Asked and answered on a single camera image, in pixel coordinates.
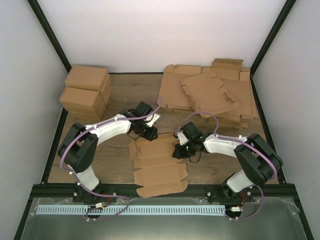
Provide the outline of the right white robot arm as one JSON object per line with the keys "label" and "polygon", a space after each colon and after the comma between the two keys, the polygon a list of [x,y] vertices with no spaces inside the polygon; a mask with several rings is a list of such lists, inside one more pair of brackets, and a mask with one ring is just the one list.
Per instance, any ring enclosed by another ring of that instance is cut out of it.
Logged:
{"label": "right white robot arm", "polygon": [[187,159],[196,153],[221,154],[236,158],[241,170],[232,174],[221,184],[223,198],[236,200],[240,192],[252,186],[263,187],[276,178],[283,160],[257,133],[250,136],[224,136],[217,131],[202,133],[193,122],[182,126],[174,135],[178,143],[172,157]]}

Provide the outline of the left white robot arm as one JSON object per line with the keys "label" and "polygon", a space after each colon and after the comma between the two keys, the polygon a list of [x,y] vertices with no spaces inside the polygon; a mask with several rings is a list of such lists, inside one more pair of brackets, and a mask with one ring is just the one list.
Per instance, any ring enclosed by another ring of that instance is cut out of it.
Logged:
{"label": "left white robot arm", "polygon": [[147,141],[156,140],[158,129],[155,123],[161,117],[158,110],[141,101],[136,108],[123,110],[107,120],[87,125],[77,122],[71,126],[57,150],[60,168],[75,175],[89,201],[97,202],[104,196],[101,181],[92,167],[97,147],[131,132]]}

